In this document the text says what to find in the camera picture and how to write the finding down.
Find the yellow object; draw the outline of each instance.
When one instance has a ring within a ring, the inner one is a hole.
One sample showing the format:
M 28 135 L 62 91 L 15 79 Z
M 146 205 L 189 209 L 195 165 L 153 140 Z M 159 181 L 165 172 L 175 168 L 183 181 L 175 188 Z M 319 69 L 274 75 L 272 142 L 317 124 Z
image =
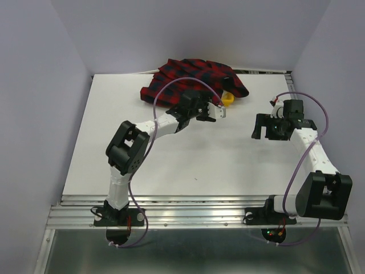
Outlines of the yellow object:
M 222 96 L 222 102 L 225 107 L 229 107 L 234 101 L 234 95 L 230 92 L 225 92 Z

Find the cable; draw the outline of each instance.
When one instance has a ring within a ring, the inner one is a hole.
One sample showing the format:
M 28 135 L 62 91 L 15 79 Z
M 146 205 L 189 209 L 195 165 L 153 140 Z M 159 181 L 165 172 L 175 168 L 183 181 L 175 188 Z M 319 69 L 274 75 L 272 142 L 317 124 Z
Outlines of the cable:
M 98 207 L 92 207 L 92 208 L 90 208 L 91 213 L 92 213 L 92 214 L 94 214 L 95 216 L 97 216 L 97 217 L 101 218 L 101 219 L 104 219 L 104 216 L 102 216 L 102 215 L 100 215 L 100 214 L 96 213 L 96 212 L 93 210 L 94 208 L 98 208 Z
M 293 92 L 289 91 L 289 92 L 283 92 L 283 93 L 278 94 L 276 96 L 276 98 L 279 98 L 280 96 L 283 96 L 283 95 L 286 95 L 286 94 L 299 94 L 299 95 L 303 95 L 303 96 L 306 96 L 306 97 L 312 99 L 322 109 L 322 111 L 323 111 L 323 113 L 325 115 L 325 119 L 326 119 L 325 129 L 322 131 L 321 134 L 319 134 L 314 139 L 314 141 L 312 141 L 312 143 L 308 146 L 308 148 L 306 149 L 306 151 L 303 153 L 303 155 L 300 158 L 300 160 L 299 160 L 299 162 L 298 162 L 298 164 L 297 164 L 297 166 L 296 166 L 296 168 L 295 168 L 295 170 L 294 170 L 294 172 L 293 172 L 293 174 L 292 174 L 292 176 L 291 176 L 291 178 L 289 180 L 289 183 L 288 183 L 288 185 L 286 187 L 285 194 L 284 194 L 284 197 L 283 197 L 282 206 L 283 206 L 283 210 L 284 210 L 285 214 L 289 215 L 288 212 L 286 211 L 286 199 L 287 199 L 287 197 L 289 195 L 289 191 L 291 189 L 291 186 L 293 185 L 294 179 L 295 179 L 295 177 L 296 177 L 296 175 L 297 175 L 297 173 L 298 173 L 301 165 L 303 164 L 303 162 L 305 160 L 305 157 L 309 154 L 309 151 L 313 148 L 313 146 L 316 144 L 316 142 L 319 141 L 327 133 L 327 131 L 329 129 L 329 116 L 328 116 L 328 113 L 327 113 L 325 107 L 317 99 L 315 99 L 313 96 L 311 96 L 311 95 L 309 95 L 307 93 L 304 93 L 304 92 L 296 92 L 296 91 L 295 92 L 294 91 Z M 321 224 L 321 219 L 318 219 L 318 224 L 315 227 L 315 230 L 308 237 L 306 237 L 306 238 L 304 238 L 304 239 L 302 239 L 302 240 L 300 240 L 298 242 L 295 242 L 295 243 L 279 244 L 279 246 L 281 246 L 281 247 L 291 247 L 291 246 L 294 246 L 294 245 L 302 244 L 302 243 L 310 240 L 317 233 L 320 224 Z
M 281 235 L 284 233 L 284 230 L 285 230 L 285 227 L 286 227 L 285 217 L 283 218 L 283 222 L 284 222 L 284 224 L 283 224 L 283 228 L 282 228 L 282 229 L 281 229 L 281 231 L 279 232 L 279 236 L 281 236 Z M 279 230 L 279 229 L 280 229 L 280 227 L 281 227 L 281 221 L 279 221 L 279 226 L 278 226 L 278 228 L 277 228 L 276 230 Z
M 259 240 L 259 241 L 262 241 L 264 243 L 268 243 L 268 244 L 274 244 L 276 245 L 277 247 L 293 247 L 295 245 L 300 245 L 300 244 L 303 244 L 307 241 L 309 241 L 318 231 L 319 229 L 319 226 L 321 224 L 321 220 L 318 219 L 318 223 L 317 223 L 317 226 L 315 227 L 315 229 L 313 230 L 313 232 L 311 234 L 309 234 L 307 237 L 305 237 L 304 239 L 302 240 L 299 240 L 299 241 L 296 241 L 296 242 L 293 242 L 293 243 L 281 243 L 281 244 L 278 244 L 278 243 L 275 243 L 273 241 L 267 241 L 267 240 L 264 240 L 263 238 L 259 238 L 259 237 L 256 237 L 256 236 L 253 236 L 251 235 L 250 233 L 245 233 L 246 235 L 248 235 L 249 237 L 251 238 L 254 238 L 256 240 Z
M 286 211 L 286 208 L 285 208 L 287 196 L 289 194 L 289 191 L 291 189 L 291 186 L 293 185 L 294 179 L 295 179 L 295 177 L 296 177 L 296 175 L 297 175 L 297 173 L 298 173 L 298 171 L 299 171 L 302 163 L 304 162 L 305 157 L 309 154 L 309 151 L 313 148 L 313 146 L 316 144 L 316 142 L 319 141 L 327 133 L 327 131 L 329 129 L 329 115 L 328 115 L 325 107 L 323 107 L 322 104 L 317 99 L 315 99 L 313 96 L 311 96 L 309 94 L 306 94 L 304 92 L 283 92 L 283 93 L 278 94 L 276 97 L 278 98 L 278 97 L 280 97 L 282 95 L 286 95 L 286 94 L 299 94 L 299 95 L 304 95 L 304 96 L 312 99 L 322 109 L 322 111 L 323 111 L 323 113 L 325 115 L 325 118 L 326 118 L 326 126 L 325 126 L 325 129 L 322 131 L 321 134 L 319 134 L 314 139 L 314 141 L 308 146 L 307 150 L 303 153 L 301 159 L 299 160 L 299 162 L 298 162 L 298 164 L 297 164 L 297 166 L 296 166 L 296 168 L 295 168 L 295 170 L 294 170 L 294 172 L 293 172 L 293 174 L 292 174 L 292 176 L 291 176 L 291 178 L 289 180 L 289 184 L 286 187 L 282 206 L 283 206 L 283 210 L 284 210 L 285 214 L 289 215 L 288 212 Z
M 157 124 L 157 115 L 156 115 L 156 103 L 157 103 L 157 99 L 159 98 L 159 96 L 165 91 L 165 89 L 170 86 L 171 84 L 173 84 L 174 82 L 177 82 L 177 81 L 181 81 L 181 80 L 193 80 L 193 81 L 196 81 L 198 83 L 201 83 L 203 86 L 205 86 L 206 88 L 208 88 L 217 98 L 218 100 L 220 101 L 220 103 L 223 105 L 223 102 L 220 98 L 220 96 L 211 88 L 209 87 L 206 83 L 204 83 L 203 81 L 199 80 L 199 79 L 196 79 L 196 78 L 192 78 L 192 77 L 182 77 L 182 78 L 177 78 L 169 83 L 167 83 L 160 91 L 159 93 L 157 93 L 156 97 L 155 97 L 155 100 L 153 101 L 153 120 L 155 121 L 155 130 L 153 132 L 153 135 L 152 135 L 152 139 L 151 139 L 151 143 L 147 149 L 147 152 L 145 153 L 144 157 L 143 157 L 143 160 L 142 160 L 142 163 L 145 161 L 146 157 L 148 156 L 148 154 L 150 153 L 151 149 L 152 149 L 152 146 L 156 140 L 156 136 L 157 136 L 157 128 L 158 128 L 158 124 Z M 138 208 L 138 210 L 142 213 L 145 221 L 146 221 L 146 229 L 143 233 L 143 235 L 137 240 L 135 241 L 134 243 L 132 244 L 129 244 L 129 245 L 118 245 L 116 247 L 118 248 L 129 248 L 129 247 L 134 247 L 136 244 L 138 244 L 139 242 L 141 242 L 143 240 L 143 238 L 146 236 L 147 234 L 147 231 L 148 231 L 148 219 L 147 219 L 147 216 L 145 214 L 145 212 L 143 211 L 143 209 L 138 205 L 133 193 L 132 193 L 132 190 L 131 190 L 131 181 L 132 181 L 132 178 L 134 176 L 135 172 L 131 175 L 131 178 L 129 179 L 129 183 L 128 183 L 128 190 L 129 190 L 129 195 L 132 199 L 132 201 L 134 202 L 134 204 L 136 205 L 136 207 Z
M 232 70 L 248 70 L 248 71 L 262 71 L 262 72 L 275 72 L 275 73 L 286 73 L 286 70 L 265 70 L 262 68 L 250 68 L 250 67 L 231 67 Z M 153 74 L 157 73 L 160 70 L 148 70 L 148 71 L 141 71 L 141 72 L 133 72 L 132 74 Z

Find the screw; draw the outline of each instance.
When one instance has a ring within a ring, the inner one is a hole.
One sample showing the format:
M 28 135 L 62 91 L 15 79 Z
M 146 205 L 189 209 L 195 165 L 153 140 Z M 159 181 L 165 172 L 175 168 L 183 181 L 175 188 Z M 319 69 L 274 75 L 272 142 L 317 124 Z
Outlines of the screw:
M 247 212 L 245 216 L 246 216 L 246 219 L 248 219 L 248 220 L 252 220 L 253 219 L 252 212 Z
M 103 216 L 103 214 L 101 214 L 101 213 L 100 213 L 100 216 L 99 216 L 99 215 L 95 215 L 95 216 L 94 216 L 94 220 L 95 220 L 95 221 L 100 221 L 100 220 L 102 219 L 102 216 Z
M 142 213 L 138 213 L 138 214 L 137 214 L 137 220 L 138 220 L 138 221 L 143 221 L 143 220 L 144 220 L 144 216 L 143 216 L 143 214 L 142 214 Z

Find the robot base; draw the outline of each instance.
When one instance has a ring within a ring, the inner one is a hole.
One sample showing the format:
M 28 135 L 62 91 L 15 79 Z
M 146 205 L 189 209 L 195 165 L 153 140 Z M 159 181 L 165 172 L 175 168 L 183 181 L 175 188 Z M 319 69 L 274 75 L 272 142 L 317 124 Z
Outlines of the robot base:
M 274 196 L 269 196 L 263 207 L 246 207 L 245 212 L 243 222 L 247 225 L 279 225 L 283 219 L 286 224 L 297 223 L 295 218 L 274 211 Z
M 137 208 L 123 208 L 118 211 L 116 216 L 111 217 L 108 209 L 99 207 L 96 209 L 94 218 L 95 227 L 126 227 L 128 225 L 128 217 L 131 217 L 131 227 L 143 227 L 144 216 Z

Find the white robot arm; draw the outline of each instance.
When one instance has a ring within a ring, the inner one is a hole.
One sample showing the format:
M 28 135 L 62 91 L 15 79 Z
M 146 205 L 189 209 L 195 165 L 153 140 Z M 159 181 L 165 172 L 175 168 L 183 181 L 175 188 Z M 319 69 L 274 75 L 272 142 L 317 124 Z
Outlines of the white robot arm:
M 109 194 L 104 206 L 95 212 L 94 225 L 124 225 L 127 210 L 129 216 L 133 215 L 134 209 L 128 209 L 128 184 L 141 166 L 147 145 L 152 139 L 181 131 L 192 118 L 215 122 L 225 116 L 225 108 L 212 103 L 211 92 L 187 90 L 179 103 L 157 118 L 156 123 L 154 120 L 136 124 L 123 122 L 106 150 L 111 166 Z M 156 125 L 157 133 L 153 136 Z
M 300 157 L 306 154 L 303 165 L 308 176 L 297 195 L 287 196 L 285 210 L 285 196 L 272 195 L 262 211 L 254 214 L 247 223 L 262 224 L 262 219 L 266 219 L 263 224 L 277 223 L 284 213 L 285 216 L 340 220 L 350 195 L 351 178 L 340 174 L 328 159 L 317 140 L 317 127 L 312 120 L 304 118 L 302 100 L 281 101 L 276 98 L 270 103 L 274 107 L 271 114 L 257 114 L 252 138 L 260 139 L 261 127 L 266 127 L 265 138 L 291 141 Z

